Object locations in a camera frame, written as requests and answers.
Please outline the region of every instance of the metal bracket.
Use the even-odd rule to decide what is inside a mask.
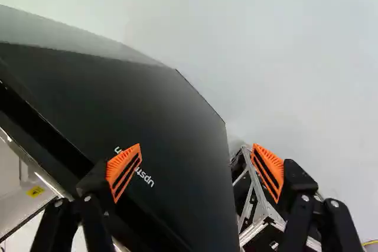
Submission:
[[[243,207],[242,215],[238,221],[238,230],[239,230],[239,243],[240,247],[243,247],[246,243],[248,243],[253,237],[258,235],[262,232],[267,226],[272,225],[275,228],[284,231],[286,222],[284,219],[278,214],[278,212],[274,209],[274,207],[268,202],[265,197],[265,193],[262,189],[259,177],[257,175],[256,169],[252,164],[250,159],[250,153],[252,151],[252,147],[249,145],[243,145],[241,148],[244,160],[246,162],[245,170],[236,178],[233,182],[233,186],[235,186],[246,174],[247,172],[250,175],[251,184],[248,190],[247,198]],[[255,190],[255,194],[257,197],[257,204],[255,213],[253,216],[250,216],[250,212],[252,209],[252,204],[249,202],[250,196]],[[252,224],[248,226],[244,231],[240,232],[245,219],[249,219],[252,217]],[[270,218],[273,222],[267,222],[266,218]],[[321,252],[321,244],[317,240],[308,237],[306,245],[317,251]]]

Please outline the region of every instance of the screw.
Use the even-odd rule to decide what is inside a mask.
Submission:
[[[58,200],[55,204],[54,207],[58,208],[63,204],[63,200]]]
[[[308,201],[309,201],[309,197],[306,196],[306,195],[302,195],[302,199],[303,199],[305,202],[308,202]]]
[[[338,208],[338,202],[336,202],[335,200],[332,200],[331,204],[332,204],[332,206]]]

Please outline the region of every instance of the white ceiling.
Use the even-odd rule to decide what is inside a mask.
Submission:
[[[175,67],[231,143],[293,158],[344,200],[363,240],[378,219],[378,0],[0,0]]]

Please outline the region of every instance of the black plastic bracket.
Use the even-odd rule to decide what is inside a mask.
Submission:
[[[324,201],[324,219],[319,227],[323,252],[362,252],[362,245],[347,206],[335,199]]]
[[[286,224],[279,252],[303,252],[311,224],[315,200],[311,195],[298,195]]]

